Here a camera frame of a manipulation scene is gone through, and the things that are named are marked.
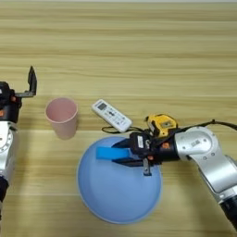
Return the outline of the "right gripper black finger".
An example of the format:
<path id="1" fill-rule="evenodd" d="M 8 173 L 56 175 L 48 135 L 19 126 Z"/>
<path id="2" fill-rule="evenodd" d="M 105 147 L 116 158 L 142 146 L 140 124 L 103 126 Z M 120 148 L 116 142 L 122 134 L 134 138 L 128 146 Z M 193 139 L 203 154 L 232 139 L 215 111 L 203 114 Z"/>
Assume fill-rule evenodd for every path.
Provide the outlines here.
<path id="1" fill-rule="evenodd" d="M 112 145 L 113 148 L 130 148 L 130 139 L 127 138 L 127 139 L 123 139 L 117 143 L 114 143 Z"/>
<path id="2" fill-rule="evenodd" d="M 126 167 L 142 167 L 143 161 L 141 159 L 134 159 L 134 158 L 118 158 L 113 159 L 114 163 L 126 166 Z"/>

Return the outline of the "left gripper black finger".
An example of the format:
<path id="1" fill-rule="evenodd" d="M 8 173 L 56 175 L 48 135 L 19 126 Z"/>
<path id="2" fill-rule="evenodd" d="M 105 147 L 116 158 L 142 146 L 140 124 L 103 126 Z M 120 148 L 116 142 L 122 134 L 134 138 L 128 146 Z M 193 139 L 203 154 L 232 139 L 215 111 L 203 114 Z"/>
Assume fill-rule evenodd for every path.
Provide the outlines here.
<path id="1" fill-rule="evenodd" d="M 28 84 L 29 90 L 23 93 L 15 93 L 16 97 L 19 98 L 28 98 L 34 97 L 37 93 L 37 78 L 33 67 L 30 67 L 29 74 L 28 74 Z"/>

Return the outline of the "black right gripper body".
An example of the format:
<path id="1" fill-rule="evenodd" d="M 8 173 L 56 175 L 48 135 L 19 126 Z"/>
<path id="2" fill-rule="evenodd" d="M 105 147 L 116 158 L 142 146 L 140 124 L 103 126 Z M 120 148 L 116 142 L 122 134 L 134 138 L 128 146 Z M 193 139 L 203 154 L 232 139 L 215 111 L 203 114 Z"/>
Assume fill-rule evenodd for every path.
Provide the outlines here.
<path id="1" fill-rule="evenodd" d="M 180 159 L 174 138 L 170 138 L 160 145 L 154 145 L 146 141 L 144 148 L 138 149 L 137 156 L 142 160 L 144 176 L 152 175 L 152 166 Z"/>

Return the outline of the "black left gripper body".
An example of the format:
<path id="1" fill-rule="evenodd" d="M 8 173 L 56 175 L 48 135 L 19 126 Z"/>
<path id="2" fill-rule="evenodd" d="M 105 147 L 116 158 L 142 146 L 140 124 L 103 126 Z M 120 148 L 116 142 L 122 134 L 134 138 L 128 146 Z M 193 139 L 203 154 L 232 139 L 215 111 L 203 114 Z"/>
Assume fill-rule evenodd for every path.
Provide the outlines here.
<path id="1" fill-rule="evenodd" d="M 21 106 L 21 99 L 15 95 L 7 97 L 0 95 L 0 121 L 17 123 Z"/>

